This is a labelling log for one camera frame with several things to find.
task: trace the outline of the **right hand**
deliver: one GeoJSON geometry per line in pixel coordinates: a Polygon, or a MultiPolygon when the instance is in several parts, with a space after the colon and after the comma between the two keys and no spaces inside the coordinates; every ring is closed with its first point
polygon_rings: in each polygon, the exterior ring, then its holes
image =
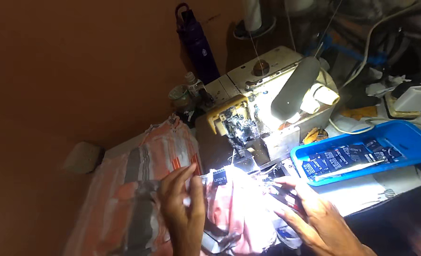
{"type": "Polygon", "coordinates": [[[321,198],[310,186],[298,178],[276,178],[276,183],[294,188],[302,199],[309,223],[284,207],[276,214],[284,219],[318,256],[376,256],[350,230],[344,218],[331,202],[321,198]]]}

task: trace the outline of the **brown wall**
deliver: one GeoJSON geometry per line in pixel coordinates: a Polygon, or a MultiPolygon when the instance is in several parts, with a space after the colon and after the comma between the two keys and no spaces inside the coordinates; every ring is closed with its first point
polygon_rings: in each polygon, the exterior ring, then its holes
{"type": "Polygon", "coordinates": [[[0,256],[60,255],[91,178],[60,170],[73,144],[0,118],[0,256]]]}
{"type": "MultiPolygon", "coordinates": [[[[178,0],[0,0],[0,116],[114,146],[166,119],[184,83],[178,0]]],[[[190,0],[221,74],[239,1],[190,0]]]]}
{"type": "MultiPolygon", "coordinates": [[[[90,175],[59,166],[163,121],[184,82],[178,0],[0,0],[0,255],[59,255],[90,175]]],[[[221,74],[239,1],[188,1],[221,74]]]]}

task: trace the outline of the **water bottle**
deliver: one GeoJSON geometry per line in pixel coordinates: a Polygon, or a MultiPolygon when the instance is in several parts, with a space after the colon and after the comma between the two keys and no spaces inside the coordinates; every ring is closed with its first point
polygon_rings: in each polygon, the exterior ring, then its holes
{"type": "Polygon", "coordinates": [[[198,73],[198,77],[204,84],[208,84],[220,77],[217,64],[213,59],[212,51],[209,43],[204,35],[201,24],[195,19],[193,11],[190,10],[188,4],[181,3],[176,7],[177,33],[179,38],[187,49],[193,66],[198,73]],[[181,7],[186,7],[186,11],[181,13],[182,19],[179,18],[178,11],[181,7]]]}

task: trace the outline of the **left hand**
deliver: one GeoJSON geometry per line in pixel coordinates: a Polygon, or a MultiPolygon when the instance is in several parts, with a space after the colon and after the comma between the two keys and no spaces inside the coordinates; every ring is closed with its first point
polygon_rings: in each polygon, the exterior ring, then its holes
{"type": "Polygon", "coordinates": [[[171,172],[161,181],[159,198],[161,212],[168,227],[174,256],[198,256],[204,231],[205,206],[201,178],[190,180],[191,205],[184,206],[185,181],[196,169],[196,164],[171,172]]]}

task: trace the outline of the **orange striped cloth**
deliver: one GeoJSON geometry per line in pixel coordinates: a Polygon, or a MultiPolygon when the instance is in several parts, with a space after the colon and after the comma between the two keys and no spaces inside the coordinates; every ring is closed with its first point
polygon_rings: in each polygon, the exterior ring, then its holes
{"type": "Polygon", "coordinates": [[[181,166],[197,163],[198,143],[173,115],[145,131],[140,145],[95,171],[87,198],[63,255],[171,256],[169,234],[159,214],[158,182],[181,166]]]}

